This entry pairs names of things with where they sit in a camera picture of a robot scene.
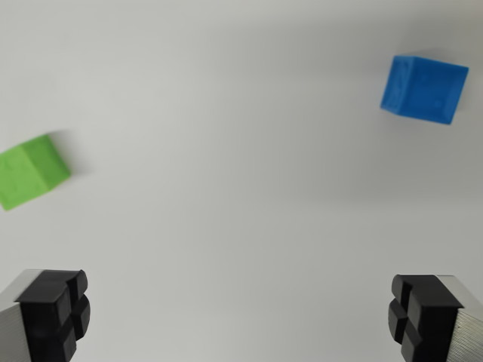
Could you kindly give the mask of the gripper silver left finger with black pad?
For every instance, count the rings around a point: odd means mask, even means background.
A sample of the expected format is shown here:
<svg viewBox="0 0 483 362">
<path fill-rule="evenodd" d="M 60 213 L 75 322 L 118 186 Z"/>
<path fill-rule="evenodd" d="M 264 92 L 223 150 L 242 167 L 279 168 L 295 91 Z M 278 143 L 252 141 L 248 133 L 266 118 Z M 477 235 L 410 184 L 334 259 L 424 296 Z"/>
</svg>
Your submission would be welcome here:
<svg viewBox="0 0 483 362">
<path fill-rule="evenodd" d="M 72 360 L 90 323 L 84 271 L 26 269 L 1 291 L 1 360 Z"/>
</svg>

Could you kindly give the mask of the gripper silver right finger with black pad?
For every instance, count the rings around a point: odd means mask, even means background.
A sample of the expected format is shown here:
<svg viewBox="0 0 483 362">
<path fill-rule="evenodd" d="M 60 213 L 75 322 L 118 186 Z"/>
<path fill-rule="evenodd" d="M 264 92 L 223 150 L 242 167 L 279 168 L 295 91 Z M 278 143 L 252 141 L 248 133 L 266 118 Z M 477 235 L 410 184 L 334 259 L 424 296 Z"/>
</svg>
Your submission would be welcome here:
<svg viewBox="0 0 483 362">
<path fill-rule="evenodd" d="M 408 362 L 482 361 L 482 302 L 453 275 L 395 275 L 389 331 Z"/>
</svg>

